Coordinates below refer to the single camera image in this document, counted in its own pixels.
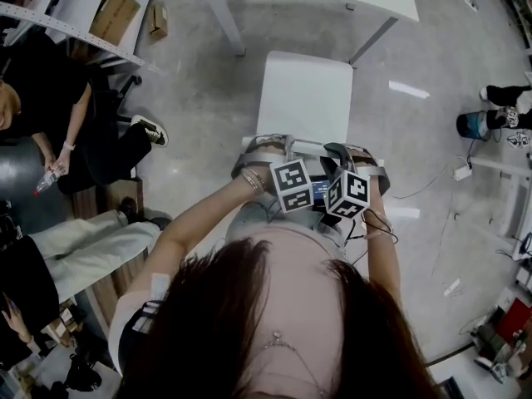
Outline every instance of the white pants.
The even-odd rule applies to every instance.
[[[128,225],[127,218],[113,210],[90,220],[70,220],[30,237],[62,303],[142,253],[159,233],[150,222]]]

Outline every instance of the red object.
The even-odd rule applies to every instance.
[[[530,311],[530,308],[516,298],[510,310],[502,318],[495,331],[503,337],[508,344],[514,344],[514,334],[525,329],[525,325],[530,319],[531,314],[532,311]]]

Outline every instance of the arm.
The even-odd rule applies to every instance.
[[[91,101],[92,89],[91,86],[87,83],[85,91],[81,96],[81,99],[72,106],[72,111],[70,115],[70,123],[68,125],[68,130],[66,131],[65,143],[69,146],[76,145],[77,135],[80,132],[81,126],[83,126],[83,121],[85,120],[86,110]],[[64,174],[67,175],[70,167],[70,153],[71,150],[63,147],[59,158],[57,158],[54,169],[56,169],[59,164],[64,164]]]
[[[374,178],[372,178],[371,182],[370,196],[370,208],[377,214],[386,216],[378,180]],[[386,225],[375,217],[373,213],[367,211],[364,217],[369,224],[387,230]],[[367,225],[369,234],[380,232],[369,224]],[[401,306],[401,271],[396,247],[393,244],[393,237],[389,234],[381,233],[377,237],[369,239],[367,241],[367,256],[370,280],[384,287],[396,300],[396,303]]]
[[[181,260],[231,211],[254,197],[254,189],[242,177],[202,199],[175,219],[160,235],[145,266],[128,293],[151,288],[153,273],[177,273]]]
[[[52,144],[48,140],[48,136],[45,133],[35,133],[32,135],[32,139],[44,156],[44,170],[50,170],[56,162],[56,156],[53,154]]]
[[[6,320],[7,325],[18,334],[20,341],[26,343],[32,352],[39,353],[41,348],[35,343],[33,335],[27,330],[20,310],[5,293],[3,294],[3,297],[7,303],[7,312],[9,312],[9,314],[7,314],[7,312],[2,310],[2,315]]]

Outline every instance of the blue bucket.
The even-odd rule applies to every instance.
[[[468,139],[488,140],[490,130],[486,124],[487,114],[485,111],[461,114],[456,118],[458,134]]]

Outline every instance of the pink top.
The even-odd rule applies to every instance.
[[[334,247],[321,235],[289,223],[253,225],[241,235],[254,242],[270,242],[263,302],[258,308],[262,310],[264,300],[267,302],[242,382],[249,383],[251,392],[272,396],[319,399],[322,391],[324,397],[330,397],[343,342],[339,283],[326,266],[328,260],[338,257]],[[115,365],[124,326],[148,300],[148,291],[119,300],[109,336]],[[274,340],[274,332],[295,351],[288,347],[264,349]]]

